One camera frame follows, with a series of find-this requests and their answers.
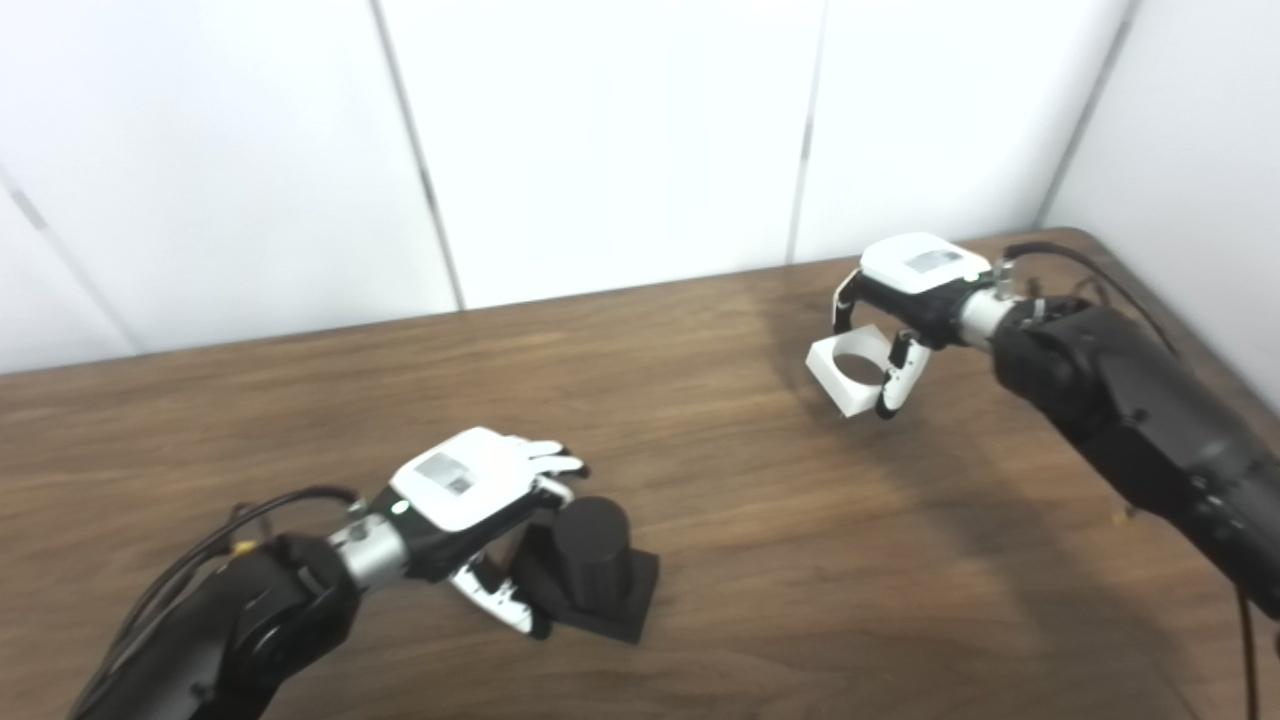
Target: black cable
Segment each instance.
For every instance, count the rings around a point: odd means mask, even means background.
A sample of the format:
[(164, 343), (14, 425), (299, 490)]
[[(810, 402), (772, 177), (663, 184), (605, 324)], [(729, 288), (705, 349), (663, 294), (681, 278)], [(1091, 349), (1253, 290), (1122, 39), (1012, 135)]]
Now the black cable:
[(1098, 302), (1103, 307), (1111, 307), (1111, 291), (1107, 290), (1106, 283), (1098, 279), (1098, 275), (1089, 275), (1080, 282), (1071, 286), (1071, 295), (1078, 295), (1087, 287), (1093, 287), (1093, 292), (1098, 295)]
[[(102, 662), (90, 676), (90, 680), (84, 684), (84, 689), (82, 689), (79, 696), (76, 697), (76, 702), (72, 703), (68, 719), (76, 720), (84, 711), (84, 708), (92, 705), (92, 701), (96, 700), (97, 691), (110, 676), (111, 671), (124, 657), (125, 652), (137, 642), (140, 637), (142, 637), (150, 624), (164, 614), (165, 605), (156, 603), (157, 610), (147, 614), (147, 621), (145, 624), (140, 624), (143, 614), (152, 606), (157, 597), (161, 597), (165, 602), (172, 603), (182, 592), (182, 588), (191, 582), (192, 577), (195, 577), (195, 571), (212, 557), (220, 555), (223, 548), (227, 546), (227, 538), (239, 528), (262, 518), (273, 510), (278, 510), (293, 502), (312, 498), (338, 500), (349, 507), (360, 501), (360, 493), (337, 486), (311, 486), (293, 492), (287, 492), (273, 497), (261, 505), (255, 505), (243, 512), (238, 512), (221, 528), (205, 536), (204, 539), (192, 546), (178, 560), (170, 564), (169, 568), (160, 573), (160, 577), (157, 577), (147, 587), (147, 589), (143, 591), (142, 596), (133, 603), (133, 607), (129, 609), (129, 612), (124, 616), (124, 621), (120, 624), (120, 628), (115, 632), (115, 637), (111, 638), (111, 643), (108, 647), (106, 655), (102, 657)], [(165, 592), (166, 587), (169, 587), (174, 579), (182, 579), (182, 583), (175, 585), (177, 589), (170, 588)]]
[(1253, 647), (1253, 611), (1249, 610), (1249, 598), (1244, 591), (1236, 585), (1235, 605), (1240, 610), (1240, 641), (1244, 647), (1244, 702), (1248, 720), (1258, 720), (1258, 655)]
[(1094, 275), (1102, 278), (1107, 282), (1107, 284), (1115, 288), (1115, 291), (1120, 293), (1120, 297), (1124, 297), (1129, 305), (1133, 305), (1134, 310), (1142, 315), (1142, 319), (1151, 325), (1151, 329), (1156, 333), (1156, 337), (1160, 338), (1160, 342), (1165, 345), (1165, 348), (1169, 350), (1170, 355), (1174, 357), (1181, 357), (1178, 348), (1174, 347), (1174, 343), (1169, 340), (1169, 334), (1165, 332), (1164, 325), (1156, 320), (1156, 318), (1142, 305), (1142, 302), (1138, 302), (1138, 299), (1135, 299), (1128, 288), (1107, 274), (1107, 272), (1094, 263), (1088, 255), (1053, 242), (1019, 242), (1005, 249), (1005, 258), (1009, 260), (1014, 260), (1024, 255), (1057, 255), (1060, 258), (1066, 258), (1078, 265), (1088, 268)]

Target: circular hole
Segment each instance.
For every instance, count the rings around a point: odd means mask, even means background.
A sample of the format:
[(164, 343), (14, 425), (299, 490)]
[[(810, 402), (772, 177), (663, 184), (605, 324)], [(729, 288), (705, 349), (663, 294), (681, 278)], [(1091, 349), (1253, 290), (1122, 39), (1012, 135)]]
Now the circular hole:
[(855, 383), (878, 386), (884, 382), (884, 370), (861, 355), (837, 355), (836, 369)]

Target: wood grain surface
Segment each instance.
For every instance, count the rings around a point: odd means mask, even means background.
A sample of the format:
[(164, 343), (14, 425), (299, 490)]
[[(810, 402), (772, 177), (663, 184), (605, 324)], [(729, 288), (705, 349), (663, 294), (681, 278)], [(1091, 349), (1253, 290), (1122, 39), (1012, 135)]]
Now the wood grain surface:
[[(1116, 268), (1080, 233), (1034, 237)], [(1048, 291), (1080, 277), (1023, 265)], [(803, 360), (851, 268), (0, 378), (0, 717), (59, 717), (136, 594), (236, 501), (315, 482), (372, 495), (476, 424), (566, 442), (595, 470), (581, 492), (627, 509), (663, 561), (641, 644), (568, 628), (534, 642), (448, 585), (404, 584), (369, 598), (268, 717), (1243, 717), (1226, 582), (1156, 519), (1115, 527), (1108, 486), (988, 357), (934, 356), (893, 421), (838, 418)], [(307, 506), (276, 527), (335, 520)]]

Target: robotic arm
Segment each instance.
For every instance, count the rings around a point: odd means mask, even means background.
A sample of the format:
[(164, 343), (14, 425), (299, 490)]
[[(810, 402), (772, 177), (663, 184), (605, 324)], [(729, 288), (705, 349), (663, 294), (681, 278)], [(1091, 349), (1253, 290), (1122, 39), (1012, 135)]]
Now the robotic arm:
[(858, 301), (906, 324), (877, 414), (897, 413), (932, 351), (989, 352), (1000, 384), (1130, 505), (1171, 523), (1280, 620), (1280, 464), (1266, 443), (1129, 318), (1080, 297), (1016, 297), (1011, 269), (927, 233), (867, 250), (836, 291), (833, 324), (851, 331)]
[(329, 538), (239, 543), (223, 568), (128, 641), (72, 720), (252, 720), (280, 684), (338, 647), (361, 598), (401, 578), (448, 579), (534, 638), (550, 621), (484, 555), (492, 541), (573, 493), (588, 469), (556, 442), (472, 428), (401, 468), (367, 511)]

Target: black cylindrical object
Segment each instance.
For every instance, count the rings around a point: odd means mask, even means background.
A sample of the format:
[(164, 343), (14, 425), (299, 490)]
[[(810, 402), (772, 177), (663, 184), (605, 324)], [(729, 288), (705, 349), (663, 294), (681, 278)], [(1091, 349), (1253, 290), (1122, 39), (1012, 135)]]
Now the black cylindrical object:
[(622, 612), (631, 592), (631, 525), (612, 500), (584, 497), (552, 529), (570, 601), (602, 616)]

